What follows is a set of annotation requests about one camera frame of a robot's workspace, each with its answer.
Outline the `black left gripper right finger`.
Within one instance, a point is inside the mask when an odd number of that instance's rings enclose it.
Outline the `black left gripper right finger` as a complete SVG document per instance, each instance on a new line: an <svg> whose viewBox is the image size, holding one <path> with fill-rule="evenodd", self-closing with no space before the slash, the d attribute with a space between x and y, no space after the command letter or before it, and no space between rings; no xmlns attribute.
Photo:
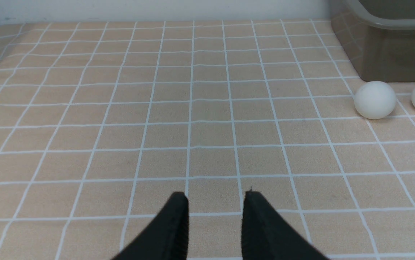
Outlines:
<svg viewBox="0 0 415 260"><path fill-rule="evenodd" d="M327 260L259 191L247 191L241 224L244 260Z"/></svg>

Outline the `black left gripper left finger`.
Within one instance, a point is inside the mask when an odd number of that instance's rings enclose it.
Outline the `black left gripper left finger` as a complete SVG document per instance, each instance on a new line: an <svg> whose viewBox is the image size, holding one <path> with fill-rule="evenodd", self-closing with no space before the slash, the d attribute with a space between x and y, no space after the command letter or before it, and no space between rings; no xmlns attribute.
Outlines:
<svg viewBox="0 0 415 260"><path fill-rule="evenodd" d="M114 260L186 260L189 247L189 201L175 191L166 204Z"/></svg>

